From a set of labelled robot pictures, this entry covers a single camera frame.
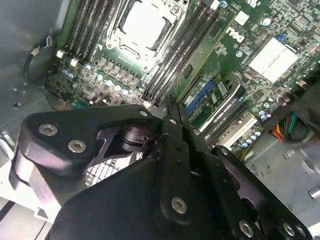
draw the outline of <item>ram slot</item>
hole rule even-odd
[[[73,49],[75,47],[75,44],[77,43],[78,38],[81,36],[81,29],[84,25],[84,19],[86,17],[86,14],[88,13],[88,6],[90,5],[91,0],[85,0],[80,19],[77,23],[76,29],[75,29],[75,34],[72,37],[72,41],[69,45],[69,51],[70,53],[73,53]]]
[[[205,13],[204,6],[203,5],[198,6],[194,14],[192,15],[192,18],[190,18],[189,21],[184,24],[184,27],[181,30],[182,35],[180,35],[178,39],[175,39],[173,46],[170,48],[168,54],[165,56],[165,59],[161,63],[160,68],[156,71],[156,73],[152,77],[148,87],[144,92],[145,97],[151,94],[156,81],[159,79],[159,76],[165,71],[165,68],[170,63],[170,61],[172,61],[172,57],[175,55],[176,49],[178,49],[179,46],[181,46],[181,44],[185,42],[188,35],[193,33],[194,23],[198,23],[202,19],[204,13]]]
[[[184,55],[189,49],[191,44],[193,43],[196,34],[198,34],[198,30],[203,26],[203,24],[206,21],[206,16],[201,18],[200,21],[197,22],[196,26],[193,26],[189,31],[187,32],[187,36],[184,40],[182,40],[180,46],[177,48],[177,50],[173,53],[172,57],[170,58],[169,63],[167,64],[164,71],[162,71],[159,76],[157,77],[157,83],[153,86],[153,88],[150,90],[152,93],[152,100],[155,99],[155,97],[158,95],[159,89],[163,86],[165,83],[166,77],[169,73],[172,72],[172,70],[177,66],[177,62],[181,59],[181,56]]]
[[[75,37],[75,33],[77,31],[77,27],[79,26],[80,19],[83,14],[83,10],[84,10],[85,5],[86,5],[86,1],[82,0],[77,6],[75,17],[72,20],[71,30],[69,31],[67,40],[65,42],[66,48],[69,48],[71,46],[71,42],[72,42],[73,38]]]
[[[188,51],[184,52],[182,56],[179,57],[179,61],[177,63],[177,67],[175,67],[172,70],[172,73],[167,73],[166,76],[164,77],[164,82],[165,85],[162,87],[160,90],[156,102],[159,104],[162,97],[171,89],[172,85],[176,82],[176,79],[180,75],[181,72],[183,72],[184,68],[187,66],[190,58],[192,55],[195,53],[203,39],[206,37],[207,33],[211,29],[213,23],[217,19],[216,15],[212,15],[207,19],[207,25],[203,28],[202,31],[199,32],[200,37],[194,38],[192,41],[192,45],[188,48]]]
[[[97,1],[98,0],[90,0],[89,6],[87,7],[87,9],[85,11],[85,15],[84,15],[84,18],[82,19],[81,27],[78,31],[75,44],[72,48],[72,53],[74,55],[77,54],[80,43],[83,41],[83,38],[85,37],[86,27],[87,27],[88,21],[90,19],[91,13],[96,5],[96,4],[93,4],[93,2],[96,3]]]
[[[112,5],[113,5],[113,3],[111,1],[108,1],[106,7],[104,8],[104,12],[102,14],[101,21],[99,22],[99,24],[97,26],[97,31],[95,32],[94,36],[92,37],[92,41],[90,42],[90,46],[87,48],[86,54],[83,56],[85,61],[90,61],[90,59],[94,53],[94,50],[97,46],[99,38],[102,34],[102,31],[103,31],[104,27],[106,26],[107,19],[109,17],[108,13],[112,9]]]
[[[83,40],[83,43],[81,44],[81,48],[77,54],[80,56],[84,56],[85,52],[89,46],[89,43],[91,42],[93,38],[93,34],[97,31],[97,25],[98,25],[98,19],[101,17],[104,5],[107,4],[107,1],[100,0],[97,4],[97,7],[95,8],[95,12],[93,16],[90,18],[90,25],[87,25],[87,34],[85,39]]]

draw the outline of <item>capacitor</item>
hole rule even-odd
[[[271,118],[272,114],[268,109],[264,110],[264,113],[265,113],[267,118]]]
[[[235,53],[235,56],[237,57],[237,58],[241,58],[242,56],[243,56],[243,52],[242,51],[237,51],[236,53]]]
[[[265,121],[265,120],[267,120],[268,118],[267,118],[266,115],[263,115],[263,116],[260,117],[260,119],[261,119],[262,121]]]
[[[251,138],[252,141],[257,139],[257,137],[256,137],[256,135],[254,135],[254,133],[250,135],[250,138]]]
[[[248,143],[244,139],[240,139],[239,142],[243,148],[248,147]]]
[[[277,99],[277,102],[283,107],[287,105],[287,103],[281,97]]]
[[[262,18],[260,21],[260,24],[264,27],[267,27],[271,24],[271,19],[270,18]]]
[[[108,80],[105,82],[106,85],[111,86],[113,83],[113,79],[111,77],[108,78]]]
[[[221,7],[221,8],[226,8],[227,5],[228,5],[228,4],[227,4],[226,1],[221,1],[221,2],[220,2],[220,7]]]
[[[256,135],[257,137],[261,136],[261,132],[259,130],[254,129],[253,130],[254,135]]]
[[[120,91],[120,90],[121,90],[121,86],[120,86],[120,85],[116,85],[115,88],[114,88],[114,90]]]
[[[259,117],[262,117],[263,115],[266,115],[265,111],[260,111],[259,112]]]
[[[268,102],[265,102],[265,103],[263,104],[263,107],[264,107],[265,109],[268,109],[268,108],[270,108],[270,103],[268,103]]]
[[[129,94],[128,89],[127,89],[127,88],[123,89],[123,90],[122,90],[122,94],[123,94],[123,95],[128,95],[128,94]]]
[[[62,71],[61,71],[61,73],[63,74],[63,75],[68,75],[68,73],[69,73],[69,70],[68,69],[63,69]]]
[[[283,94],[281,97],[286,103],[290,103],[291,99],[286,94]]]
[[[102,79],[104,79],[104,76],[100,73],[96,76],[96,78],[101,81]]]

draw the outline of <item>hex bolt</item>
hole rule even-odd
[[[249,223],[247,223],[247,221],[241,220],[239,222],[239,227],[240,227],[241,232],[243,232],[248,238],[254,237],[254,230],[249,225]]]
[[[187,212],[187,204],[178,196],[172,198],[171,205],[178,214],[185,214]]]
[[[147,117],[148,116],[148,113],[146,113],[145,111],[140,111],[140,114],[142,115],[142,116],[144,116],[144,117]]]
[[[176,120],[173,120],[172,118],[170,118],[170,122],[172,122],[173,124],[177,124]]]
[[[287,234],[289,234],[290,236],[294,237],[295,236],[295,231],[294,229],[288,224],[288,223],[284,223],[283,224],[284,230],[287,232]]]
[[[195,135],[197,135],[197,136],[199,136],[199,135],[200,135],[199,130],[197,130],[197,129],[193,129],[192,131],[193,131],[193,133],[194,133]]]
[[[58,128],[49,123],[41,124],[38,129],[41,134],[46,136],[54,136],[58,133]]]
[[[87,147],[83,141],[80,140],[72,140],[68,143],[68,148],[71,152],[75,154],[83,153]]]
[[[303,230],[303,228],[300,225],[295,225],[295,228],[297,229],[297,231],[304,237],[307,237],[306,232]]]

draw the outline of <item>white sticker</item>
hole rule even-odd
[[[241,26],[243,26],[246,22],[247,22],[247,20],[249,19],[249,15],[248,14],[246,14],[246,13],[244,13],[243,11],[240,11],[239,13],[238,13],[238,15],[235,17],[235,21],[238,23],[238,24],[240,24]]]
[[[216,10],[219,7],[219,5],[220,5],[220,2],[218,0],[214,0],[210,8],[213,10]]]

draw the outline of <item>screw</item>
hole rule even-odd
[[[179,10],[180,10],[180,8],[179,8],[178,6],[176,6],[176,5],[174,5],[174,6],[171,8],[171,12],[172,12],[173,14],[179,13]]]
[[[243,52],[242,51],[237,51],[236,53],[235,53],[235,56],[237,57],[237,58],[241,58],[242,56],[243,56]]]
[[[239,222],[239,227],[241,229],[241,232],[243,232],[248,238],[253,238],[254,230],[249,225],[249,223],[247,223],[245,220],[241,220]]]
[[[72,140],[68,143],[68,148],[71,152],[75,154],[83,153],[87,147],[83,141],[80,140]]]
[[[284,223],[283,224],[284,230],[292,237],[295,236],[295,231],[294,229],[288,224],[288,223]]]
[[[200,132],[199,132],[197,129],[193,129],[192,131],[193,131],[193,133],[194,133],[195,135],[197,135],[197,136],[200,135]]]
[[[185,214],[187,212],[187,204],[178,196],[172,198],[171,205],[178,214]]]
[[[295,225],[295,228],[298,230],[298,232],[304,237],[304,238],[306,238],[307,237],[307,234],[306,234],[306,232],[302,229],[302,227],[301,226],[299,226],[299,225]]]
[[[38,129],[41,134],[46,136],[54,136],[58,133],[58,128],[49,123],[40,125]]]
[[[175,120],[173,120],[172,118],[170,118],[170,122],[172,122],[173,124],[177,124],[177,122]]]
[[[222,152],[224,155],[228,155],[228,151],[225,150],[224,148],[221,148],[221,152]]]
[[[146,113],[145,111],[140,111],[140,114],[142,115],[142,116],[144,116],[144,117],[146,117],[146,116],[148,116],[148,113]]]

